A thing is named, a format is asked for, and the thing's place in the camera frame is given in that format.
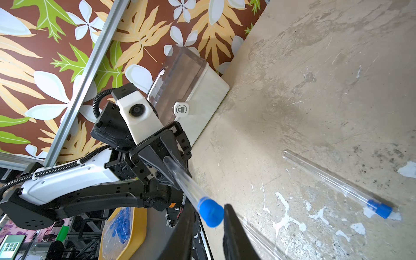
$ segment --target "round white button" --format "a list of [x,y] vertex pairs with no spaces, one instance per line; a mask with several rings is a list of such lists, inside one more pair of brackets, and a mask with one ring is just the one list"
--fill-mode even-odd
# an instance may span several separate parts
[[173,107],[173,113],[177,117],[185,117],[189,113],[189,105],[186,102],[176,102]]

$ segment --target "green object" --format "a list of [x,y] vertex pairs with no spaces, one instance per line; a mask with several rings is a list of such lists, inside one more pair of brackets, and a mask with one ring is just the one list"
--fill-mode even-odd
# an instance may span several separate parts
[[253,14],[255,15],[258,11],[260,11],[260,0],[251,0],[248,4],[249,6],[253,6],[253,9],[251,10]]
[[15,136],[12,133],[0,131],[0,142],[7,144],[30,144],[29,140]]
[[15,126],[17,124],[23,124],[23,123],[26,123],[29,119],[30,117],[13,119],[7,116],[0,116],[0,127]]
[[57,241],[61,241],[62,243],[65,241],[65,238],[67,238],[69,232],[68,226],[62,226],[61,230],[59,230],[58,236],[56,237]]
[[97,85],[97,91],[100,92],[106,85],[107,82],[113,77],[113,88],[118,88],[123,85],[123,73],[121,70],[123,66],[116,67],[117,60],[122,54],[120,42],[113,41],[110,46],[110,60],[105,56],[103,61],[98,68],[97,76],[94,81]]
[[253,29],[253,23],[251,23],[251,27],[247,27],[247,29],[244,30],[245,34],[249,34],[251,32],[251,29]]
[[61,39],[58,33],[66,36],[56,22],[57,17],[69,24],[75,25],[65,10],[54,0],[14,0],[12,9],[31,5],[36,5],[39,8],[39,20],[37,21],[36,29],[48,28],[48,38],[53,36],[56,42],[58,42],[58,39]]
[[[72,70],[74,73],[72,74],[71,82],[73,82],[76,76],[81,75],[84,72],[85,66],[88,62],[88,56],[74,45],[70,45],[77,60],[71,60],[58,53],[61,60],[53,59],[54,62],[51,64],[54,65],[55,68],[60,67],[59,72],[65,71],[67,69]],[[123,85],[122,75],[124,73],[121,71],[123,66],[115,67],[117,60],[122,54],[120,42],[113,41],[110,45],[109,53],[110,59],[108,59],[107,56],[104,56],[100,67],[97,70],[97,75],[94,78],[98,92],[100,92],[107,85],[111,77],[113,77],[113,88],[118,88]]]
[[75,57],[77,59],[76,61],[70,60],[58,52],[59,58],[61,58],[62,61],[52,58],[54,62],[52,62],[51,64],[55,65],[55,68],[61,67],[59,69],[59,72],[65,71],[67,69],[72,70],[74,73],[72,74],[71,82],[74,82],[75,78],[84,72],[85,66],[87,65],[89,58],[85,53],[83,53],[74,45],[70,44],[70,46],[75,54]]

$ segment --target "blue tube cap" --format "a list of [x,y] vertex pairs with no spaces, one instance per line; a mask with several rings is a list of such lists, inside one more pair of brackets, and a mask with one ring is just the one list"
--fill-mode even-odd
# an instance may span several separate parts
[[384,219],[388,218],[390,216],[390,213],[393,210],[391,207],[387,206],[386,204],[377,203],[374,200],[367,201],[367,204],[369,205],[369,208],[375,209],[376,214]]
[[199,214],[208,227],[215,228],[224,219],[224,208],[212,199],[204,200],[199,206]]

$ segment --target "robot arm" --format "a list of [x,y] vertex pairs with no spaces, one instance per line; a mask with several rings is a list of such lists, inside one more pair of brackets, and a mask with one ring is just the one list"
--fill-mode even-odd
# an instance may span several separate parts
[[189,140],[178,122],[165,127],[133,84],[112,91],[92,136],[110,144],[84,163],[41,177],[45,168],[29,165],[32,176],[10,190],[0,208],[21,228],[41,229],[83,212],[117,207],[178,208],[183,193],[163,163],[170,156],[186,168]]

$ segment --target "test tube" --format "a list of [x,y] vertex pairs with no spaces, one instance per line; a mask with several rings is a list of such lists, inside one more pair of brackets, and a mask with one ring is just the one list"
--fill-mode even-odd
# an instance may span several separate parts
[[238,219],[254,249],[258,250],[258,255],[263,260],[288,260],[285,254],[280,251],[270,240],[268,240],[258,229],[256,229],[247,219],[237,214]]
[[351,185],[339,180],[329,171],[324,171],[316,167],[305,158],[299,156],[298,154],[295,154],[290,150],[284,150],[283,157],[291,160],[293,163],[295,163],[305,171],[318,176],[321,180],[329,184],[334,189],[341,191],[346,196],[349,195],[352,199],[369,207],[372,211],[374,211],[377,215],[381,216],[382,218],[388,218],[393,210],[391,207],[381,203],[373,196],[357,190]]
[[214,228],[224,219],[224,208],[212,200],[198,184],[169,156],[163,159],[168,170],[198,211],[208,227]]

